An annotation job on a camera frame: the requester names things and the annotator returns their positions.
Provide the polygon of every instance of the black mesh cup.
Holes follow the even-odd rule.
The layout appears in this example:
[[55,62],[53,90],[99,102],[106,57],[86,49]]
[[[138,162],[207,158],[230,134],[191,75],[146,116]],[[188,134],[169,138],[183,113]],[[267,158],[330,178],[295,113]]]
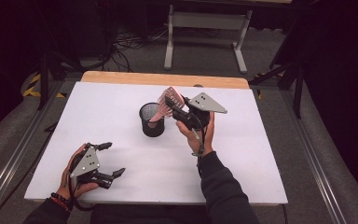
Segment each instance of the black mesh cup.
[[164,133],[164,118],[156,122],[150,122],[150,119],[158,112],[157,103],[148,103],[139,110],[139,117],[142,120],[142,131],[149,137],[157,137]]

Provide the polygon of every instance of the dark background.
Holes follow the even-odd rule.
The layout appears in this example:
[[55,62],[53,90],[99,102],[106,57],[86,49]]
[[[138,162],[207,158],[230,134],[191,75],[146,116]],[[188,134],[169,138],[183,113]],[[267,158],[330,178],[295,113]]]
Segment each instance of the dark background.
[[[167,6],[140,4],[136,10],[143,17],[135,19],[126,5],[103,5],[112,10],[108,15],[95,9],[93,1],[80,2],[0,0],[0,121],[22,101],[21,85],[38,70],[46,49],[75,63],[102,57],[109,52],[111,39],[106,37],[115,36],[117,22],[145,36],[160,28],[168,13]],[[291,32],[296,17],[273,9],[255,10],[251,27],[288,32],[277,64],[307,51],[303,68],[310,94],[358,181],[358,1],[320,1],[312,8],[314,14],[299,17]]]

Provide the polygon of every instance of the black curtain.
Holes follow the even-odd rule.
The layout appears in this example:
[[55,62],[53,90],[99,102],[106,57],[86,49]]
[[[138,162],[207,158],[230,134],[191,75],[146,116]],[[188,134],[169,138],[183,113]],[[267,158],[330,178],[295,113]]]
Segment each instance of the black curtain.
[[320,1],[314,12],[297,19],[277,63],[304,56],[310,95],[358,182],[358,1]]
[[21,85],[38,62],[23,15],[12,1],[0,0],[0,121],[22,101]]

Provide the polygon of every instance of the white board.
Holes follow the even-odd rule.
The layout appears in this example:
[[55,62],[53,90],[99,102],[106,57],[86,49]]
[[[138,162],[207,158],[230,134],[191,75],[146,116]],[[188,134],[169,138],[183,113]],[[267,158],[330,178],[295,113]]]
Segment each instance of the white board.
[[[175,120],[164,133],[142,132],[139,109],[156,102],[168,86],[77,82],[39,162],[24,198],[41,201],[57,190],[63,169],[83,144],[113,145],[97,156],[99,172],[125,167],[110,189],[96,189],[81,200],[90,203],[205,203],[197,158]],[[227,109],[215,113],[213,149],[241,183],[250,203],[287,203],[282,180],[251,90],[177,87],[188,98],[204,91]]]

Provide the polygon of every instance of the metal frame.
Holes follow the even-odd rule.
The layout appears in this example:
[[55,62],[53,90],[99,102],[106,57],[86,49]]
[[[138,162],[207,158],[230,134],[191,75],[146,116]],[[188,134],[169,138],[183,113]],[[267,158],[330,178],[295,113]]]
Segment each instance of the metal frame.
[[211,28],[225,30],[239,30],[240,36],[237,42],[232,43],[241,73],[246,73],[247,68],[242,56],[241,47],[243,39],[252,17],[252,10],[248,10],[246,15],[223,15],[211,13],[189,13],[174,12],[173,5],[170,5],[168,16],[168,43],[165,52],[164,69],[172,68],[173,55],[173,27],[192,27],[192,28]]
[[291,104],[293,100],[289,91],[281,91],[281,95],[283,100],[285,101],[286,106],[289,108],[289,112],[292,116],[293,121],[295,122],[298,135],[300,136],[300,139],[304,145],[305,156],[310,165],[310,169],[312,170],[313,176],[315,177],[319,190],[321,191],[321,194],[324,198],[324,202],[326,204],[327,210],[330,214],[332,221],[335,224],[346,224],[347,221],[339,207],[330,181],[325,175],[322,165],[319,163],[318,157],[316,156],[315,150],[313,149],[312,143],[310,142],[307,131],[305,130],[301,119],[298,119],[296,117],[296,112],[291,109]]
[[46,116],[47,111],[54,100],[54,96],[60,91],[62,86],[62,81],[57,81],[51,87],[50,95],[48,100],[46,101],[45,106],[43,109],[37,110],[36,114],[34,115],[33,120],[31,121],[30,125],[28,126],[24,136],[20,140],[19,144],[17,145],[16,149],[14,150],[12,156],[10,157],[7,165],[3,169],[0,174],[0,200],[3,197],[5,190],[7,189],[11,179],[13,178],[14,174],[16,174],[17,169],[19,168],[25,153],[28,150],[28,146],[31,144],[35,132],[39,127],[39,124],[43,120],[43,117]]

